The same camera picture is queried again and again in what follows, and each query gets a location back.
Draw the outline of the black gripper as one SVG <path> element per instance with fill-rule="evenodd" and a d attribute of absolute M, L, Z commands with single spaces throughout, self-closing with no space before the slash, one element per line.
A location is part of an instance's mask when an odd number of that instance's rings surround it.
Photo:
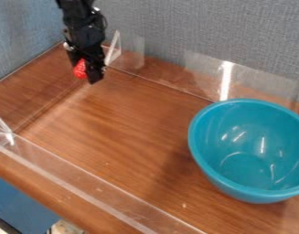
<path fill-rule="evenodd" d="M 104 78 L 105 54 L 101 47 L 105 39 L 105 23 L 72 22 L 64 26 L 64 49 L 72 66 L 84 59 L 87 79 L 95 84 Z"/>

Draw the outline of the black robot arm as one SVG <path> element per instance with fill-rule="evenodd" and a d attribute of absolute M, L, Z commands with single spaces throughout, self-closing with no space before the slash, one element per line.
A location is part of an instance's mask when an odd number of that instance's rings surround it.
<path fill-rule="evenodd" d="M 63 11 L 64 50 L 71 61 L 73 74 L 95 84 L 104 78 L 107 20 L 92 6 L 93 0 L 55 0 Z"/>

